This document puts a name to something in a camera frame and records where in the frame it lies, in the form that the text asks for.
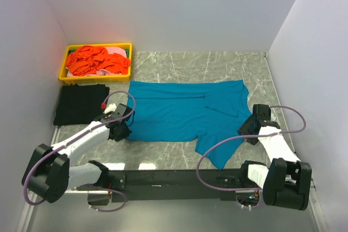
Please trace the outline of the teal t shirt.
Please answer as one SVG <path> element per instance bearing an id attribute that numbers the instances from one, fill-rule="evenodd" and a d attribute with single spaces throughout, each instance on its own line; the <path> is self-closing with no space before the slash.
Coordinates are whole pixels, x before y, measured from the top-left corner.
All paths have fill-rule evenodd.
<path id="1" fill-rule="evenodd" d="M 196 140 L 195 151 L 205 154 L 218 169 L 225 167 L 242 139 L 238 129 L 251 112 L 249 91 L 242 80 L 219 83 L 146 83 L 132 81 L 127 105 L 135 107 L 128 139 L 146 142 Z"/>

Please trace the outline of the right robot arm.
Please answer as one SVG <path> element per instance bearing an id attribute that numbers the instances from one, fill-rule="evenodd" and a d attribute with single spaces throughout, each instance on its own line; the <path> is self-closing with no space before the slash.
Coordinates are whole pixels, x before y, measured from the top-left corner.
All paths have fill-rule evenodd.
<path id="1" fill-rule="evenodd" d="M 261 143 L 271 164 L 245 161 L 241 166 L 239 183 L 245 188 L 263 191 L 266 205 L 305 210 L 309 201 L 312 167 L 301 161 L 286 143 L 279 124 L 271 120 L 271 107 L 255 104 L 252 115 L 238 129 L 250 135 L 246 142 Z"/>

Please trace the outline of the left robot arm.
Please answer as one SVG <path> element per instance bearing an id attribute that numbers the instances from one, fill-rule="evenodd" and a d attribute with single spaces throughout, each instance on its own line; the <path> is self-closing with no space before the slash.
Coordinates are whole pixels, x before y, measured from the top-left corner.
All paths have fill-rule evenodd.
<path id="1" fill-rule="evenodd" d="M 28 197 L 29 192 L 41 197 L 42 202 L 54 203 L 75 187 L 111 189 L 114 182 L 104 164 L 91 160 L 81 166 L 72 166 L 94 146 L 106 140 L 119 142 L 130 135 L 127 121 L 135 110 L 120 103 L 107 106 L 106 111 L 68 139 L 52 146 L 40 144 L 34 149 L 22 178 L 23 194 L 28 204 L 35 205 Z"/>

